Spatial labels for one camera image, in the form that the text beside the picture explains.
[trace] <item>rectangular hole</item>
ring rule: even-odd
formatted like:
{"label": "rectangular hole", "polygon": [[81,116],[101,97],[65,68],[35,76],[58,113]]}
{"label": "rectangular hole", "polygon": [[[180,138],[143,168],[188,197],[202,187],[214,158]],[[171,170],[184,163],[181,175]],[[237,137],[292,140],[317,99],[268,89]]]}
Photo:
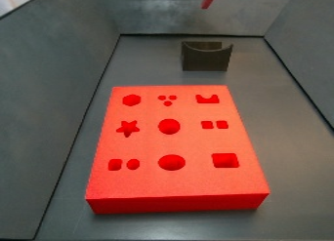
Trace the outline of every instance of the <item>rectangular hole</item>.
{"label": "rectangular hole", "polygon": [[236,153],[213,153],[212,157],[216,168],[240,167],[240,161]]}

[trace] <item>gray wall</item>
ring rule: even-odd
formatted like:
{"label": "gray wall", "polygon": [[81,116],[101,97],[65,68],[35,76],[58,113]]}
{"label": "gray wall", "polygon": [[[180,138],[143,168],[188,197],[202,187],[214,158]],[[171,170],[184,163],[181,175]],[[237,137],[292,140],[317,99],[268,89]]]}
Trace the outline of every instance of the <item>gray wall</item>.
{"label": "gray wall", "polygon": [[264,36],[289,0],[102,0],[122,33]]}
{"label": "gray wall", "polygon": [[334,127],[334,0],[292,0],[265,39]]}
{"label": "gray wall", "polygon": [[97,0],[0,20],[0,238],[34,237],[118,39]]}

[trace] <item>star-shaped hole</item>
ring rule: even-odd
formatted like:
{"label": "star-shaped hole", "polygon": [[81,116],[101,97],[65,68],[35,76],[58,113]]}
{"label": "star-shaped hole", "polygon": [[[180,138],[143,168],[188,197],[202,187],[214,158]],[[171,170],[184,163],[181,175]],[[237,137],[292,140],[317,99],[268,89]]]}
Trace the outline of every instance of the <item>star-shaped hole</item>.
{"label": "star-shaped hole", "polygon": [[139,128],[137,126],[138,120],[129,122],[122,121],[122,127],[117,130],[118,133],[125,133],[126,138],[131,135],[134,132],[139,132]]}

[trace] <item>black shape piece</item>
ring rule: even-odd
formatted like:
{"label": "black shape piece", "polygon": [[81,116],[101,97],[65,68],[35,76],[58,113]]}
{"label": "black shape piece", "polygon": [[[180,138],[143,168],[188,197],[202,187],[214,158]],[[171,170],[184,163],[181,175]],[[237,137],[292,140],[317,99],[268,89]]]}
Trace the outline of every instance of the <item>black shape piece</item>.
{"label": "black shape piece", "polygon": [[182,42],[185,71],[228,71],[234,45],[222,42]]}

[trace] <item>shape sorter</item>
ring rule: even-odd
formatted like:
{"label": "shape sorter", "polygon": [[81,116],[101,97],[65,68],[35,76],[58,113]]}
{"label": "shape sorter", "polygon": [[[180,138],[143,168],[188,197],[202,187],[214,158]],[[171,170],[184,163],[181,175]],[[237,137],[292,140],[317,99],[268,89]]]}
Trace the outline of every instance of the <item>shape sorter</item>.
{"label": "shape sorter", "polygon": [[226,86],[114,88],[86,190],[97,214],[256,209],[268,195]]}

